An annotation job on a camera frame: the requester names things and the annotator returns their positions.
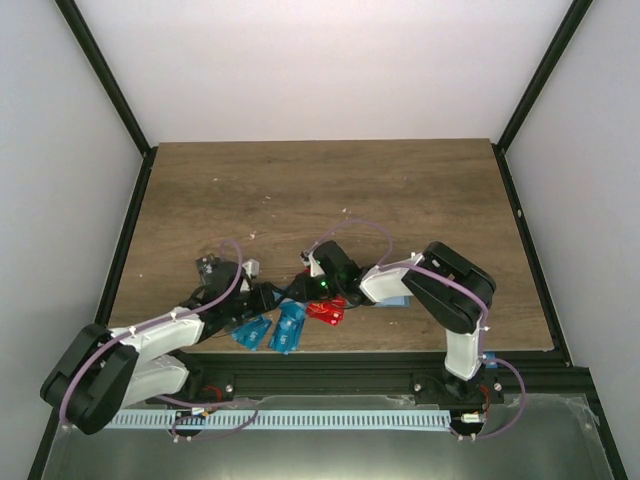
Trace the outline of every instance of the white grille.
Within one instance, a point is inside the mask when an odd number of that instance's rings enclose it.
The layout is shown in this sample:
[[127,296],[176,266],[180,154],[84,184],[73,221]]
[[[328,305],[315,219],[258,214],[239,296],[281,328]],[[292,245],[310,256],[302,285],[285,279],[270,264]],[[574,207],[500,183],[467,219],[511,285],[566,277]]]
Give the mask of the white grille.
[[[220,410],[204,419],[187,419],[181,429],[229,430],[249,420],[249,410]],[[105,428],[167,429],[173,410],[122,410]],[[414,430],[447,431],[448,411],[439,410],[261,410],[247,430]]]

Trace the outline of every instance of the white wall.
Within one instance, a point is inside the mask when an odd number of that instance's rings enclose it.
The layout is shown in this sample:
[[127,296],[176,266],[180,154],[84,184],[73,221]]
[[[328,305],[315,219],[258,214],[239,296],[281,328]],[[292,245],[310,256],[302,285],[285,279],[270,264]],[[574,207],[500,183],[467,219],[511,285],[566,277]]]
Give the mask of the white wall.
[[576,363],[640,478],[640,3],[594,2],[509,165]]
[[40,385],[91,323],[140,156],[53,1],[0,8],[0,477],[27,478]]
[[569,0],[78,0],[149,141],[490,137]]

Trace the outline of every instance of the wooden table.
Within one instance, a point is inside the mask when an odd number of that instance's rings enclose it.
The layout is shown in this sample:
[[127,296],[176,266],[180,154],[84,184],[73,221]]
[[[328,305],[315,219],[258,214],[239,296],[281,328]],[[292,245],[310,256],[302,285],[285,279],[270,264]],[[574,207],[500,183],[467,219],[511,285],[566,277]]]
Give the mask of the wooden table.
[[[165,313],[198,285],[194,259],[224,238],[285,285],[298,254],[338,222],[363,218],[393,234],[392,260],[439,240],[498,285],[490,349],[550,349],[527,259],[488,140],[162,144],[142,204],[110,326]],[[335,237],[358,263],[384,253],[364,226]],[[263,341],[261,351],[270,351]],[[337,327],[308,319],[301,351],[443,350],[444,330],[417,302],[361,307]],[[241,351],[230,337],[191,351]]]

